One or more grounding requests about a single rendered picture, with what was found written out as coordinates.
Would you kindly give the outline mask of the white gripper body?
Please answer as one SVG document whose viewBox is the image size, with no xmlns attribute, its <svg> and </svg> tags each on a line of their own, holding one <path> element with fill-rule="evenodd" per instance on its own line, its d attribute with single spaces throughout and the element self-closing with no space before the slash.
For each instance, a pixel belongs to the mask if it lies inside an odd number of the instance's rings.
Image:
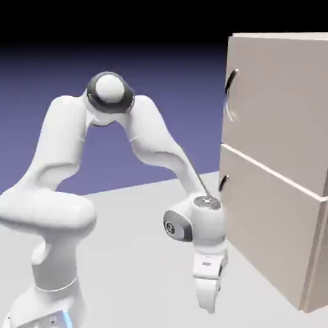
<svg viewBox="0 0 328 328">
<path fill-rule="evenodd" d="M 194 277 L 195 292 L 200 308 L 209 314 L 215 313 L 217 296 L 221 288 L 221 277 L 215 279 Z"/>
</svg>

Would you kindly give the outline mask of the small beige cabinet door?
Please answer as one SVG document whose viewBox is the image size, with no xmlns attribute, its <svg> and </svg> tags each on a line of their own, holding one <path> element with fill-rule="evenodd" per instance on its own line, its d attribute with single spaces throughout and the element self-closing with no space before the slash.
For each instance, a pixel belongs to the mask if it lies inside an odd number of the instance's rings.
<svg viewBox="0 0 328 328">
<path fill-rule="evenodd" d="M 294 307 L 327 306 L 328 197 L 225 144 L 219 173 L 228 240 Z"/>
</svg>

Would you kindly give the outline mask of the beige cabinet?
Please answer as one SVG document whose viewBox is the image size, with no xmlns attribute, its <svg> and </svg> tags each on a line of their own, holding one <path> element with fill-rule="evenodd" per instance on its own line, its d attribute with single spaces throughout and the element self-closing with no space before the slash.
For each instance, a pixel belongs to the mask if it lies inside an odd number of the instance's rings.
<svg viewBox="0 0 328 328">
<path fill-rule="evenodd" d="M 229 38 L 228 240 L 297 309 L 328 306 L 328 33 Z"/>
</svg>

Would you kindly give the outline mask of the large beige cabinet door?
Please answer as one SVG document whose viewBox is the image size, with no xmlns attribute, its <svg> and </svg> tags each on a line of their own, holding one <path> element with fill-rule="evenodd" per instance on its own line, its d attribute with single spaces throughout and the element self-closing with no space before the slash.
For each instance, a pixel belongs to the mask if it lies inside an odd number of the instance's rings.
<svg viewBox="0 0 328 328">
<path fill-rule="evenodd" d="M 328 197 L 328 33 L 235 33 L 222 141 Z"/>
</svg>

